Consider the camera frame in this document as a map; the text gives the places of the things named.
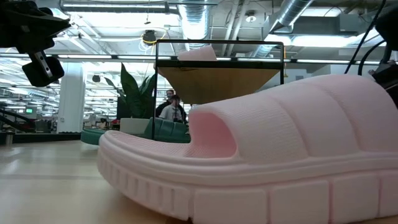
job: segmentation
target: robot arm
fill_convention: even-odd
[[[46,57],[44,50],[70,26],[69,19],[53,17],[50,9],[38,8],[33,1],[0,0],[0,47],[15,47],[29,55],[32,62],[22,69],[33,86],[47,86],[63,77],[58,59]]]
[[[395,25],[397,19],[398,7],[381,16],[376,21],[376,30],[386,41],[387,45],[380,66],[372,76],[390,94],[398,107],[398,65],[389,62],[391,52],[398,50],[398,35]]]

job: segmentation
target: fluorescent light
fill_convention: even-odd
[[[285,46],[292,45],[292,40],[290,39],[290,37],[284,35],[269,34],[264,41],[283,42]]]
[[[85,96],[86,98],[96,98],[96,99],[116,99],[117,96]]]
[[[344,47],[349,37],[337,35],[299,35],[294,37],[292,45],[299,47]]]
[[[112,59],[110,55],[58,55],[60,58]]]
[[[43,104],[41,102],[36,102],[36,101],[32,101],[32,102],[28,102],[28,103],[37,104],[37,105],[42,105]]]
[[[7,106],[7,109],[25,109],[25,106]]]
[[[28,95],[29,92],[20,88],[14,88],[14,87],[10,87],[9,88],[10,91],[12,91],[13,93],[17,93],[17,94],[23,94],[23,95]]]
[[[349,60],[311,60],[298,59],[297,63],[327,63],[327,64],[348,64]]]
[[[13,81],[11,81],[11,80],[6,80],[6,79],[4,79],[4,78],[0,78],[0,82],[2,82],[2,83],[8,83],[8,84],[11,84],[11,85],[16,85],[16,84],[17,84],[16,82],[13,82]]]
[[[87,101],[87,105],[104,105],[102,101]]]
[[[93,105],[96,108],[114,108],[116,105]]]
[[[20,58],[27,57],[27,58],[29,58],[29,55],[27,55],[27,54],[0,54],[0,57],[20,57]]]
[[[157,57],[160,60],[170,60],[171,57],[168,56],[159,56]],[[129,55],[120,55],[118,56],[118,59],[133,59],[133,60],[155,60],[156,57],[155,56],[129,56]]]
[[[364,65],[380,65],[380,62],[365,61]]]
[[[222,57],[222,58],[217,58],[217,60],[231,60],[231,58],[224,58],[224,57]]]
[[[277,58],[238,58],[241,62],[280,62]],[[285,59],[285,63],[289,63],[291,59]]]
[[[163,6],[151,6],[151,5],[138,5],[138,4],[64,4],[64,7],[113,7],[113,8],[134,8],[134,7],[144,7],[150,9],[164,9]]]

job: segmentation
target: green plant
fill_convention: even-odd
[[[120,76],[123,91],[116,87],[110,79],[105,78],[105,80],[108,85],[113,86],[119,93],[122,101],[129,108],[131,117],[147,119],[152,117],[154,112],[152,92],[156,85],[155,75],[145,77],[142,85],[138,86],[134,77],[127,72],[125,66],[122,64]]]

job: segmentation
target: table surface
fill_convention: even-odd
[[[97,171],[97,146],[80,141],[0,147],[0,217],[6,224],[186,224],[148,210]],[[396,224],[398,217],[361,222]]]

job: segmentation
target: pink slide sandal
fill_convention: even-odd
[[[197,106],[190,144],[102,135],[98,169],[195,224],[349,223],[398,214],[398,110],[367,78],[324,75]]]

